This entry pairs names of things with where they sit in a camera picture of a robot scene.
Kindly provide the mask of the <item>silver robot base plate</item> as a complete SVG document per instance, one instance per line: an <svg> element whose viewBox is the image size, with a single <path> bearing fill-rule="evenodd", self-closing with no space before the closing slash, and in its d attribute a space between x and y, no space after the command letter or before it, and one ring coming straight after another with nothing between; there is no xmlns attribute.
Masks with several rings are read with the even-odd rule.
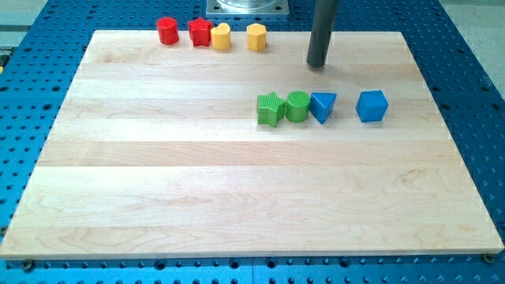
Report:
<svg viewBox="0 0 505 284"><path fill-rule="evenodd" d="M281 15L290 13L287 0L207 0L205 12L211 16Z"/></svg>

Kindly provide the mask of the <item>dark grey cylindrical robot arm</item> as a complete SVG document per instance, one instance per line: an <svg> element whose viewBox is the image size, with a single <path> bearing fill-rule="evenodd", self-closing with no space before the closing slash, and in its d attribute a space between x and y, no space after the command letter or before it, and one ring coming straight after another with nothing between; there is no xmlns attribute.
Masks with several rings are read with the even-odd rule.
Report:
<svg viewBox="0 0 505 284"><path fill-rule="evenodd" d="M314 68L325 65L338 12L339 0L316 0L306 62Z"/></svg>

